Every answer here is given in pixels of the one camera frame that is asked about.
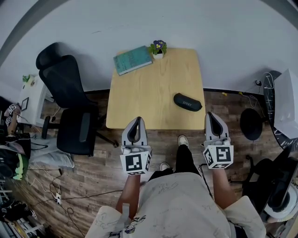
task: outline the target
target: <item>chair wheel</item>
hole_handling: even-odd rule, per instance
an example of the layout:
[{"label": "chair wheel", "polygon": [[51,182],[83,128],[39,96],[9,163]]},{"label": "chair wheel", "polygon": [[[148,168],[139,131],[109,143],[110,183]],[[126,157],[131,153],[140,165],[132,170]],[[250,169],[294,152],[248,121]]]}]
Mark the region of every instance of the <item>chair wheel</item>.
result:
[{"label": "chair wheel", "polygon": [[117,148],[119,146],[118,142],[115,140],[113,143],[114,148]]}]

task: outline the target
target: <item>shoe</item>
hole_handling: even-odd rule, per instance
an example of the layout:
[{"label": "shoe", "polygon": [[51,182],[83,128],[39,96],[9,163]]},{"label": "shoe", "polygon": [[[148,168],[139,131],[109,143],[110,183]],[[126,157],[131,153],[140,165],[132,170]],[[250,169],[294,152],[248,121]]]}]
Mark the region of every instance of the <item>shoe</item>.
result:
[{"label": "shoe", "polygon": [[169,169],[169,168],[170,168],[170,165],[167,162],[162,162],[160,164],[160,171],[164,171],[164,170]]},{"label": "shoe", "polygon": [[32,217],[33,217],[35,220],[37,220],[37,216],[36,216],[35,212],[34,212],[33,210],[31,210],[31,212],[32,212]]},{"label": "shoe", "polygon": [[178,145],[181,146],[181,145],[186,145],[187,148],[188,148],[188,140],[185,136],[181,135],[178,137]]}]

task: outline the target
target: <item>baseboard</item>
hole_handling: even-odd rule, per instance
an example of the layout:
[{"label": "baseboard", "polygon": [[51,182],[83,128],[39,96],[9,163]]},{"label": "baseboard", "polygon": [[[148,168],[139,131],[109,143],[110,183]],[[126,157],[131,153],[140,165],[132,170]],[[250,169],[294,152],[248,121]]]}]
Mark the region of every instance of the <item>baseboard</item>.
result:
[{"label": "baseboard", "polygon": [[[222,90],[222,89],[212,89],[212,88],[203,88],[205,92],[216,92],[216,93],[232,93],[232,94],[239,94],[239,91],[233,91],[233,90]],[[85,92],[86,94],[98,94],[98,93],[108,93],[110,90],[109,89],[104,89],[104,90],[94,90],[94,91],[87,91]],[[261,94],[256,94],[256,93],[244,93],[245,95],[253,95],[255,97],[260,97],[263,95]]]}]

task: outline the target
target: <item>leg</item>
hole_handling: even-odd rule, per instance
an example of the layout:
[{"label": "leg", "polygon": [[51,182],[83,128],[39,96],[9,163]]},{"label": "leg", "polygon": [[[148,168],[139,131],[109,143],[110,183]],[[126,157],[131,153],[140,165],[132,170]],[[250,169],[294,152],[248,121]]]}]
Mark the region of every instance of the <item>leg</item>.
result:
[{"label": "leg", "polygon": [[152,180],[155,178],[159,178],[161,176],[170,175],[173,174],[173,169],[169,166],[167,162],[162,162],[160,164],[160,171],[155,171],[154,174],[152,174],[151,178],[148,180]]},{"label": "leg", "polygon": [[176,156],[176,171],[180,172],[192,172],[200,175],[191,155],[191,152],[188,148],[188,141],[185,136],[180,136],[178,138],[179,148]]},{"label": "leg", "polygon": [[155,178],[159,178],[159,177],[161,177],[161,176],[170,175],[170,174],[173,174],[173,173],[174,173],[174,172],[173,172],[173,170],[172,170],[171,168],[166,169],[166,170],[163,170],[163,171],[155,171],[155,172],[152,174],[151,178],[150,178],[148,181],[150,181],[150,180],[152,180],[152,179],[155,179]]}]

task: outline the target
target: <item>desk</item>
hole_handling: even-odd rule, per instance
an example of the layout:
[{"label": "desk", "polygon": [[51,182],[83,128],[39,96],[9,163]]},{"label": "desk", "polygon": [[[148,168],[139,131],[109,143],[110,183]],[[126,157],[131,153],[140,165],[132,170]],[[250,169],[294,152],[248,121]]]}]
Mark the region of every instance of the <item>desk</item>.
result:
[{"label": "desk", "polygon": [[298,138],[289,139],[284,134],[282,134],[278,129],[274,127],[274,113],[275,113],[275,92],[273,80],[278,78],[281,73],[275,70],[269,72],[272,77],[267,73],[264,80],[264,97],[266,102],[266,110],[268,112],[269,124],[272,129],[273,135],[283,149],[288,145],[292,145],[291,151],[298,150]]},{"label": "desk", "polygon": [[[202,109],[191,112],[178,107],[176,93],[199,100]],[[163,59],[119,76],[114,70],[108,99],[106,125],[125,128],[140,116],[146,129],[203,130],[205,100],[195,50],[168,49]]]},{"label": "desk", "polygon": [[[28,122],[35,126],[43,127],[44,120],[41,119],[41,111],[45,99],[53,102],[51,94],[39,76],[34,77],[34,85],[30,82],[24,83],[20,92],[18,103],[22,105],[22,101],[29,98],[27,109],[21,112],[21,116],[26,118]],[[26,120],[18,117],[19,123],[28,124]]]}]

